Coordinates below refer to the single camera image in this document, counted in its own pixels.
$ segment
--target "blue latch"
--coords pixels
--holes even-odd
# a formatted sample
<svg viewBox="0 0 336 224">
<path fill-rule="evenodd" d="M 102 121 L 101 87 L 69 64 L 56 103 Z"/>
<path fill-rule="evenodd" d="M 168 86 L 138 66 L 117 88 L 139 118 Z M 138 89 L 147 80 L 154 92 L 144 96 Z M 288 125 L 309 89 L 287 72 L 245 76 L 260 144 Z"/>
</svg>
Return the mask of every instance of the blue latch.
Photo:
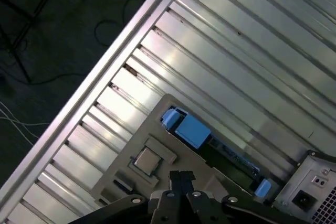
<svg viewBox="0 0 336 224">
<path fill-rule="evenodd" d="M 167 130 L 170 130 L 173 127 L 174 123 L 178 121 L 181 114 L 178 113 L 175 109 L 167 110 L 162 116 L 162 124 L 166 127 Z"/>
<path fill-rule="evenodd" d="M 271 189 L 272 185 L 270 181 L 264 178 L 264 180 L 260 183 L 257 190 L 254 192 L 256 196 L 259 198 L 264 198 L 268 191 Z"/>
<path fill-rule="evenodd" d="M 192 115 L 187 115 L 175 133 L 198 149 L 210 135 L 211 130 Z"/>
</svg>

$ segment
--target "white cable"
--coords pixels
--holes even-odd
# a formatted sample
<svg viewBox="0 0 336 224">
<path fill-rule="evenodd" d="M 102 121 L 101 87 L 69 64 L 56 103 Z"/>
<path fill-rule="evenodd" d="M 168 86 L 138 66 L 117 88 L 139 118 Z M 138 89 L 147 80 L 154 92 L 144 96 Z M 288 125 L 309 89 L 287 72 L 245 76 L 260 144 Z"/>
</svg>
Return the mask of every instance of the white cable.
<svg viewBox="0 0 336 224">
<path fill-rule="evenodd" d="M 14 119 L 16 119 L 16 120 L 18 121 L 18 123 L 21 123 L 21 122 L 15 117 L 15 115 L 10 111 L 10 109 L 9 109 L 6 105 L 3 104 L 3 102 L 0 101 L 0 104 L 2 104 L 2 106 L 5 107 L 6 110 L 8 110 L 8 112 L 12 115 L 12 117 L 14 117 Z M 32 136 L 34 136 L 34 137 L 36 137 L 36 138 L 39 138 L 37 135 L 35 135 L 34 133 L 32 133 L 32 132 L 31 132 L 31 131 L 24 125 L 24 124 L 23 124 L 22 126 L 23 126 L 23 128 L 25 128 L 26 131 L 29 132 Z"/>
<path fill-rule="evenodd" d="M 34 146 L 33 143 L 32 143 L 32 142 L 25 136 L 25 134 L 23 134 L 23 132 L 18 128 L 18 126 L 16 126 L 16 124 L 13 123 L 13 122 L 11 121 L 11 119 L 9 118 L 9 116 L 8 116 L 2 109 L 0 109 L 0 111 L 5 115 L 5 117 L 7 117 L 7 118 L 10 120 L 11 124 L 12 124 L 14 127 L 16 127 L 16 129 L 17 129 L 17 130 L 19 131 L 19 133 L 24 137 L 24 139 L 27 140 L 29 144 L 31 144 L 32 146 Z"/>
<path fill-rule="evenodd" d="M 9 121 L 12 121 L 13 123 L 18 123 L 18 124 L 21 124 L 21 125 L 27 125 L 27 126 L 39 126 L 39 125 L 49 125 L 50 123 L 23 123 L 23 122 L 20 122 L 18 120 L 13 120 L 13 119 L 8 119 L 8 118 L 2 118 L 0 116 L 0 120 L 9 120 Z"/>
</svg>

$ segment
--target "aluminum rail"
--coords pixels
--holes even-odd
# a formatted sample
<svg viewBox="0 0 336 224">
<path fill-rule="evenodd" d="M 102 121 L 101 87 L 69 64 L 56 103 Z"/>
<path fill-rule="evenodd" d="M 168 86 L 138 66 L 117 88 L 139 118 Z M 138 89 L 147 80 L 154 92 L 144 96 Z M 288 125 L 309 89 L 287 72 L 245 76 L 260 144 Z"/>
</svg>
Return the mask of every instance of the aluminum rail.
<svg viewBox="0 0 336 224">
<path fill-rule="evenodd" d="M 146 0 L 0 190 L 0 223 L 67 223 L 170 93 L 286 181 L 336 155 L 336 0 Z"/>
</svg>

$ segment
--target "corrugated metal surface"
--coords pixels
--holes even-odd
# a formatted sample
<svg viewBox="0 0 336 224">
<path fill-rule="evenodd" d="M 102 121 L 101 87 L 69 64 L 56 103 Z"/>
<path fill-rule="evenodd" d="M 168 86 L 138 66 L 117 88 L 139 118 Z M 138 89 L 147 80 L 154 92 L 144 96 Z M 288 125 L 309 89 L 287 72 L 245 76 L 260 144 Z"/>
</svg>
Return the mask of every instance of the corrugated metal surface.
<svg viewBox="0 0 336 224">
<path fill-rule="evenodd" d="M 336 155 L 335 18 L 336 0 L 162 0 L 8 220 L 97 209 L 88 192 L 165 93 L 282 180 L 307 149 Z"/>
</svg>

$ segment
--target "metal stand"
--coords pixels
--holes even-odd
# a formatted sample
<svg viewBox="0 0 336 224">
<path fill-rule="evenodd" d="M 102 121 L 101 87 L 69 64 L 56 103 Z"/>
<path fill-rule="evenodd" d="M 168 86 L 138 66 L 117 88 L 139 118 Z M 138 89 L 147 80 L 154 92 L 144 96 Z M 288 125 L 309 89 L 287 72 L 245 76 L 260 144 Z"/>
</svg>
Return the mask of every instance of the metal stand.
<svg viewBox="0 0 336 224">
<path fill-rule="evenodd" d="M 29 77 L 29 74 L 27 73 L 27 70 L 25 69 L 24 65 L 22 64 L 17 52 L 16 48 L 20 45 L 22 40 L 25 38 L 27 35 L 29 29 L 32 27 L 36 19 L 38 18 L 38 15 L 41 13 L 43 10 L 44 6 L 48 2 L 48 0 L 40 0 L 38 5 L 36 6 L 33 14 L 31 15 L 30 13 L 26 12 L 10 0 L 0 0 L 1 3 L 7 5 L 9 8 L 20 14 L 21 16 L 25 17 L 28 22 L 26 25 L 21 29 L 20 33 L 16 36 L 13 42 L 9 39 L 7 36 L 6 32 L 3 30 L 3 27 L 0 24 L 0 34 L 4 40 L 5 46 L 7 47 L 8 51 L 14 56 L 15 60 L 17 61 L 19 67 L 21 68 L 21 71 L 23 72 L 26 80 L 28 83 L 31 83 L 31 79 Z"/>
</svg>

